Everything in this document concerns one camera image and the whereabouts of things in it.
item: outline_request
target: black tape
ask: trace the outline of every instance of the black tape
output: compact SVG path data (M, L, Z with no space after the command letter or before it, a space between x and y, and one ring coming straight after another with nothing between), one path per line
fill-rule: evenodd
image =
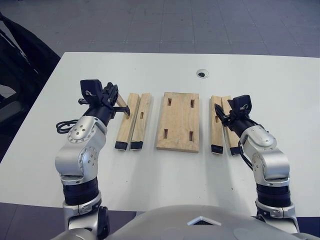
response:
M127 149L127 146L128 146L128 143L126 143L126 142L116 141L114 148L125 151Z
M211 145L211 152L215 154L222 154L224 152L223 146Z
M240 154L240 148L238 146L230 147L230 152L231 152L232 156L239 155Z
M130 149L142 149L143 141L132 141L130 145Z

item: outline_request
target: black cable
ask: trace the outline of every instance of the black cable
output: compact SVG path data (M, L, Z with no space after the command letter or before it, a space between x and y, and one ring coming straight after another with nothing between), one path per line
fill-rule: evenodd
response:
M238 142L238 147L240 149L240 155L243 159L243 161L248 165L248 167L253 171L253 166L252 166L252 163L248 160L248 158L246 158L246 156L244 155L244 151L241 147L241 144L240 144L240 141Z
M58 134L67 134L70 129L77 123L78 119L70 120L70 121L61 121L55 125L56 131Z

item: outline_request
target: floor tile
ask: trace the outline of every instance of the floor tile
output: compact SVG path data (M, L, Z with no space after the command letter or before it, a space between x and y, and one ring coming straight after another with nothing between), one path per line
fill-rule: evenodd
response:
M219 10L218 0L191 0L191 8L194 14L211 13Z
M159 42L127 42L124 44L125 53L158 53Z
M133 22L131 24L128 41L160 41L161 24L148 22Z
M233 42L230 45L233 54L269 55L266 46L261 42Z
M122 228L135 217L135 211L109 211L110 234Z
M296 56L304 57L302 48L295 44L288 43L266 43L266 48L268 49L270 55L276 56Z
M97 36L96 41L125 41L129 32L130 24L127 22L106 22L104 23Z
M165 14L186 14L191 12L189 0L164 0L163 12Z
M320 32L313 27L288 27L290 33L293 35L298 44L319 45Z
M255 26L226 26L229 41L244 43L262 42L260 33Z
M135 11L162 14L164 12L164 2L165 0L142 0L139 1Z
M12 219L14 218L17 204L2 203L0 202L0 240L6 238Z
M195 45L192 42L162 42L160 53L168 54L194 54Z
M249 13L253 22L258 26L284 26L281 15L274 10L254 10Z
M19 205L6 240L52 239L64 230L62 208Z
M164 24L161 31L161 40L168 42L192 42L194 40L193 26Z
M209 22L194 25L194 37L200 42L227 42L227 32L224 26L217 26Z
M192 18L196 24L210 23L212 25L224 25L222 15L219 10L204 13L193 13Z
M253 25L253 20L247 10L222 11L226 25Z
M228 42L196 42L196 54L231 54Z
M306 57L320 58L320 47L318 45L300 45Z
M192 14L191 13L165 13L163 14L163 24L192 25Z
M121 41L94 41L89 44L88 52L122 53L124 48Z
M266 43L295 43L293 36L284 26L259 26L258 29Z
M161 23L163 14L147 11L146 9L136 9L134 12L133 22L143 23Z
M281 16L282 22L288 27L308 27L310 23L300 13L298 14L284 14Z

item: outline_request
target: wooden stick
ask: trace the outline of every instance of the wooden stick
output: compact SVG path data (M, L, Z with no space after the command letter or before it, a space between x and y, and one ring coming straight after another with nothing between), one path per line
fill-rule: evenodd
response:
M231 99L231 96L223 96L222 97L222 108L224 111L224 114L228 115L230 114L231 107L229 105L228 100ZM228 127L226 128L226 134L229 142L229 148L231 155L239 155L240 149L238 147L239 137L234 131L231 131Z
M140 150L142 149L142 145L144 144L150 103L151 93L143 93L140 98L139 109L137 111L133 136L130 145L130 149L132 150Z
M211 97L211 152L214 154L222 154L224 151L222 136L223 127L216 114L215 104L222 105L220 96Z
M121 126L114 146L116 149L124 151L127 149L128 143L130 142L132 137L139 106L139 94L130 93L127 104L130 109L130 116L128 118L125 114L123 115Z
M123 108L127 106L125 100L122 98L122 96L120 94L118 94L116 104L118 104L119 107L123 107ZM129 118L128 113L125 112L124 114L126 115L126 118Z

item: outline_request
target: wooden block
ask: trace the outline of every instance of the wooden block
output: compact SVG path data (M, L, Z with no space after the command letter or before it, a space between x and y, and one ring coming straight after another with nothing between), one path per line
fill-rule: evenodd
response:
M223 147L223 126L216 114L215 104L222 105L220 96L211 97L211 152L214 154L222 154Z
M156 148L199 152L199 94L164 93Z
M128 143L131 140L139 106L139 94L130 93L127 105L130 109L130 116L127 117L125 114L123 115L121 126L114 146L119 150L126 150Z
M150 103L151 93L143 93L140 98L139 108L137 111L133 136L130 145L130 149L132 150L142 149L142 145L144 144Z
M224 114L230 114L231 107L229 105L228 100L231 99L231 96L223 96L222 97L222 108ZM229 148L231 155L238 155L240 154L240 149L238 147L239 137L234 131L231 131L228 127L226 127L226 134L229 142Z

